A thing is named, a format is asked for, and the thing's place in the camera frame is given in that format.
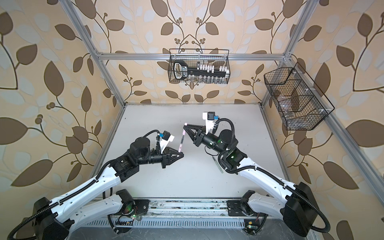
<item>floral wallpaper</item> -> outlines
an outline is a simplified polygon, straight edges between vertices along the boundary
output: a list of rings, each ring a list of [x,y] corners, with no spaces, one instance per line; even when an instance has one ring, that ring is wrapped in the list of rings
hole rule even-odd
[[[324,240],[381,239],[384,208],[325,122],[287,131],[273,103],[265,107],[294,183],[307,184],[331,224]],[[321,218],[315,226],[323,227]]]
[[[104,97],[108,86],[57,1],[0,1],[0,22],[5,239],[36,200],[88,179],[120,107]]]
[[[382,176],[383,32],[383,1],[320,1],[293,55]]]
[[[283,53],[304,0],[72,0],[99,52]]]
[[[263,74],[276,68],[273,61],[230,62],[228,84],[170,83],[168,62],[110,60],[112,78],[127,103],[257,103],[266,92]]]

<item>black wire basket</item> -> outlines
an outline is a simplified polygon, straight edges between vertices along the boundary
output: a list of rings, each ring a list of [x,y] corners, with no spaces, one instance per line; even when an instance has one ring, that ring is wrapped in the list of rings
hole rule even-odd
[[[231,75],[229,50],[196,49],[169,50],[168,77],[170,83],[228,84]]]
[[[264,74],[268,92],[287,130],[313,130],[333,110],[334,106],[313,81],[308,86],[300,74],[303,68],[283,67]],[[314,94],[324,96],[331,107],[324,106]]]

